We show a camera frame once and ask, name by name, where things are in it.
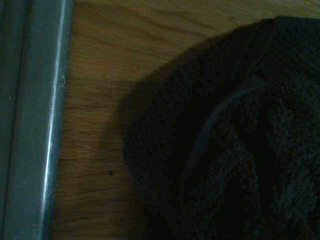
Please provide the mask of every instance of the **terry cloth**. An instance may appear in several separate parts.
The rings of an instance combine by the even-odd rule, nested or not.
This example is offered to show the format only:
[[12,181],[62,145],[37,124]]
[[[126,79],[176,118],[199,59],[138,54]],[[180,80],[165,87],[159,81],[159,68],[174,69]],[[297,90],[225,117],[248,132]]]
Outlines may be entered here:
[[190,59],[123,157],[147,240],[320,239],[320,20],[262,20]]

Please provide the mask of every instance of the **wooden surface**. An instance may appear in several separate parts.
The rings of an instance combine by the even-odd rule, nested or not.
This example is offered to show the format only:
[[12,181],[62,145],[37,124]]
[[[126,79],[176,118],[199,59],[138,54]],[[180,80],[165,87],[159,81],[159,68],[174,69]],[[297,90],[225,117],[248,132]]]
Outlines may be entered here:
[[75,0],[52,239],[138,240],[126,130],[170,72],[223,34],[318,0]]

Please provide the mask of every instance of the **dark towel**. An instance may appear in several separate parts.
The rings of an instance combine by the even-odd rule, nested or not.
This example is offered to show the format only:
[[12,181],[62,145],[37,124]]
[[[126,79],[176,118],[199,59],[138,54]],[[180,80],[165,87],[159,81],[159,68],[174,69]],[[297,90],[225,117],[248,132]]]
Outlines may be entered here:
[[320,239],[320,20],[263,20],[193,57],[123,156],[148,240]]

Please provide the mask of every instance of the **metal bar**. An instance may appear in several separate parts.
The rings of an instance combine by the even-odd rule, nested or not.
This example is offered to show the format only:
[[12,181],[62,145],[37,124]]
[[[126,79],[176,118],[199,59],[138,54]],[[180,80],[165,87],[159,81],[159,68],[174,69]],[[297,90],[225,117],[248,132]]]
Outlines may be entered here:
[[3,236],[15,103],[27,0],[1,1],[0,14],[0,239]]
[[5,240],[50,238],[72,8],[72,0],[28,1]]

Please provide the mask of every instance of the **wooden floor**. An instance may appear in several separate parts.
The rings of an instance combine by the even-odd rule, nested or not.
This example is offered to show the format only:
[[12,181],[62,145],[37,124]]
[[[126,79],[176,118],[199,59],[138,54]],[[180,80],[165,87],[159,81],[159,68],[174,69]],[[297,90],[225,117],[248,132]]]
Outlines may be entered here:
[[225,33],[319,0],[75,0],[52,239],[139,240],[126,130],[176,67]]

